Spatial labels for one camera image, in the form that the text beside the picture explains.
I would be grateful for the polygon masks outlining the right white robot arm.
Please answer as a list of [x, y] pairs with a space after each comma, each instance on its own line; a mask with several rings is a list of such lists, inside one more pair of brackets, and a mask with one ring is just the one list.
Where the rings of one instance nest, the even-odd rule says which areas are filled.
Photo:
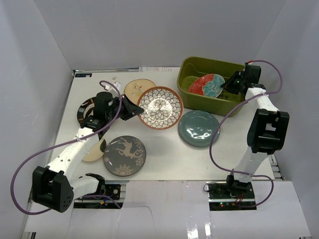
[[290, 115], [274, 106], [265, 86], [259, 83], [260, 76], [261, 67], [247, 62], [242, 71], [235, 72], [222, 85], [232, 94], [242, 94], [255, 109], [247, 133], [247, 150], [226, 179], [225, 192], [232, 199], [241, 199], [250, 191], [257, 169], [269, 155], [282, 149], [288, 129]]

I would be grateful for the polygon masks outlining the red and teal flower plate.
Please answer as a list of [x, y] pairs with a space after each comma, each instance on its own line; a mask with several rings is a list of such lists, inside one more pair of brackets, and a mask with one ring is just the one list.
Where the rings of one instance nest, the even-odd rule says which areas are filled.
[[218, 74], [207, 74], [195, 80], [188, 88], [189, 93], [217, 98], [223, 91], [221, 85], [225, 83]]

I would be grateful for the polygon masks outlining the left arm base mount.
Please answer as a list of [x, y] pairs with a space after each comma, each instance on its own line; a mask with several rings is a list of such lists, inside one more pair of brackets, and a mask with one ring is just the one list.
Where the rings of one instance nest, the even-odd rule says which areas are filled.
[[105, 184], [99, 193], [79, 198], [75, 209], [121, 209], [125, 198], [125, 185]]

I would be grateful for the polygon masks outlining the white petal pattern bowl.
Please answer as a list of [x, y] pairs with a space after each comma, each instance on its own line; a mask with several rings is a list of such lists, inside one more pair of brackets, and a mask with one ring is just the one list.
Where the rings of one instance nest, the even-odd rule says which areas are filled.
[[139, 115], [140, 121], [156, 130], [173, 127], [183, 114], [183, 101], [179, 94], [164, 86], [152, 87], [142, 93], [138, 106], [144, 110]]

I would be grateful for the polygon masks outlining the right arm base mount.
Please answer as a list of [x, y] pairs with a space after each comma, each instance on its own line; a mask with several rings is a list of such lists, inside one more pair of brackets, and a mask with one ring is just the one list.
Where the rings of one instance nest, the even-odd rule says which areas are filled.
[[252, 186], [246, 192], [231, 193], [226, 182], [207, 182], [203, 190], [208, 195], [210, 211], [257, 210]]

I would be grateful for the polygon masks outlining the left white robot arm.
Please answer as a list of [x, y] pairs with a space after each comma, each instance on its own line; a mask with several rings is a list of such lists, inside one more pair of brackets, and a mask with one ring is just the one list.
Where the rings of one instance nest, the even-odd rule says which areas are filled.
[[72, 201], [91, 195], [99, 199], [105, 194], [104, 177], [87, 173], [73, 180], [78, 164], [104, 136], [118, 118], [129, 120], [144, 112], [125, 95], [113, 97], [99, 92], [93, 102], [84, 102], [78, 109], [80, 128], [75, 141], [68, 145], [45, 167], [38, 166], [32, 174], [32, 200], [58, 212], [65, 212]]

